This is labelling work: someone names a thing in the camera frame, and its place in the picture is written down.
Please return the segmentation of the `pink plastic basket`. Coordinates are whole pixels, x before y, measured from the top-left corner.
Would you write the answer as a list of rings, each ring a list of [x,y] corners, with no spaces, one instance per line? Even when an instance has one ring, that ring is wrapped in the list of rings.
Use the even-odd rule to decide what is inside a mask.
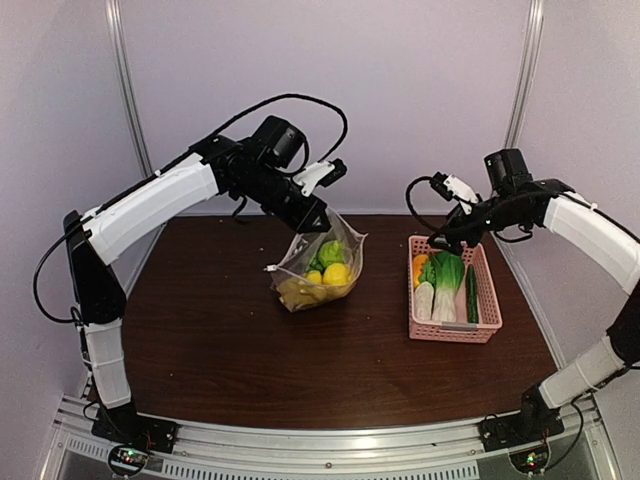
[[[491,271],[484,246],[463,247],[462,257],[465,264],[465,277],[456,295],[456,320],[453,323],[434,322],[417,323],[413,316],[412,259],[419,254],[436,253],[442,250],[431,248],[428,238],[420,235],[409,237],[408,286],[409,286],[409,338],[412,340],[476,343],[484,344],[502,327],[502,315],[494,287]],[[467,321],[465,278],[467,268],[473,265],[477,277],[479,323]]]

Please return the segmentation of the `small napa cabbage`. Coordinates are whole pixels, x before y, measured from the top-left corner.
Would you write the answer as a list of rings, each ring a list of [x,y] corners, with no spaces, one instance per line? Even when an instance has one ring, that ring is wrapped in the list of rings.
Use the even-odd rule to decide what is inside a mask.
[[[435,297],[434,286],[429,282],[421,283],[413,295],[413,316],[417,323],[426,324],[432,319]]]

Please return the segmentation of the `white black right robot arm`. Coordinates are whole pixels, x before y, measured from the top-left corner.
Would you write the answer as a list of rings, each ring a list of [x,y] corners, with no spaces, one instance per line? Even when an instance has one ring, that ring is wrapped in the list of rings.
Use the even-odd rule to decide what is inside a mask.
[[[536,180],[519,149],[503,149],[485,157],[490,194],[476,190],[452,174],[437,172],[427,182],[441,197],[456,202],[434,240],[451,252],[474,247],[490,233],[510,227],[523,239],[539,227],[592,261],[592,267],[571,268],[559,255],[544,261],[546,281],[557,301],[579,319],[598,300],[616,300],[604,331],[592,345],[556,373],[524,394],[512,430],[519,440],[535,440],[555,420],[557,412],[585,393],[593,393],[639,365],[639,239],[590,203],[565,182]]]

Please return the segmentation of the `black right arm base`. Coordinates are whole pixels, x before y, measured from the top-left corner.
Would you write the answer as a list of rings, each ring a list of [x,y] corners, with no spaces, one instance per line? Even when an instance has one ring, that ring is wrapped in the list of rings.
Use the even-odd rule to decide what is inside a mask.
[[[478,425],[480,439],[486,452],[511,449],[559,435],[565,431],[559,416],[551,415],[542,421],[527,420],[522,412],[505,416],[487,416]]]

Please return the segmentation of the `yellow lemon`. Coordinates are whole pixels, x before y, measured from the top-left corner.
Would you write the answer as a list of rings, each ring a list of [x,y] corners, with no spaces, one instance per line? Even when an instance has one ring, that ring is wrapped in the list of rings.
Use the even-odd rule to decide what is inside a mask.
[[[323,272],[322,282],[328,286],[346,286],[352,281],[350,267],[343,263],[333,263]]]

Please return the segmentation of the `clear zip top bag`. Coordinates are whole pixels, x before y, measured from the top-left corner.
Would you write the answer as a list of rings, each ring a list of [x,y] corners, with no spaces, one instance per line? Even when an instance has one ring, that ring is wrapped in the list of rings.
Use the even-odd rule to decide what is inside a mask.
[[[367,235],[335,210],[327,214],[328,231],[296,235],[285,256],[265,267],[272,289],[291,313],[347,296],[363,270]]]

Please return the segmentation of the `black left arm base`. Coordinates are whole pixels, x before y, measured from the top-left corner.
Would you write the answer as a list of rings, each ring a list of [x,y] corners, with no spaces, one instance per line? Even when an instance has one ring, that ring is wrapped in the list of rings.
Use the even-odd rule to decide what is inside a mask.
[[[108,408],[96,389],[93,389],[93,398],[98,405],[91,428],[94,436],[139,450],[173,452],[178,431],[176,422],[141,415],[133,399],[121,406]]]

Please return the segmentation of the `round green cabbage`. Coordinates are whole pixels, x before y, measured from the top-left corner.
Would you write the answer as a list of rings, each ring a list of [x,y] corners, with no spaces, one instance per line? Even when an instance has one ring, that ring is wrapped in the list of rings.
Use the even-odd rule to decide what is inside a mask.
[[[309,269],[324,271],[325,268],[333,263],[345,262],[345,247],[338,240],[332,240],[323,243],[315,255],[312,257]]]

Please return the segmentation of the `yellow banana bunch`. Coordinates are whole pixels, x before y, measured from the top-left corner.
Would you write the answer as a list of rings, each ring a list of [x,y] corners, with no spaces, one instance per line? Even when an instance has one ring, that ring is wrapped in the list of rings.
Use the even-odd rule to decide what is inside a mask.
[[[289,312],[296,312],[334,300],[341,288],[325,284],[319,271],[312,270],[302,277],[290,277],[275,287],[279,300]]]

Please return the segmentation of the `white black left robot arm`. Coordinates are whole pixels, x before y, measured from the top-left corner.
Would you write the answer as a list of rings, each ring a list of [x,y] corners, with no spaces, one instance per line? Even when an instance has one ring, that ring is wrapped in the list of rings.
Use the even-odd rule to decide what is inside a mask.
[[[87,345],[86,366],[109,409],[106,429],[123,444],[137,442],[144,424],[124,406],[133,400],[121,328],[126,304],[165,225],[216,196],[255,202],[296,233],[330,228],[326,203],[315,195],[346,172],[339,159],[319,160],[299,172],[285,169],[306,135],[290,122],[267,117],[249,137],[214,131],[138,184],[83,214],[65,219],[74,296]]]

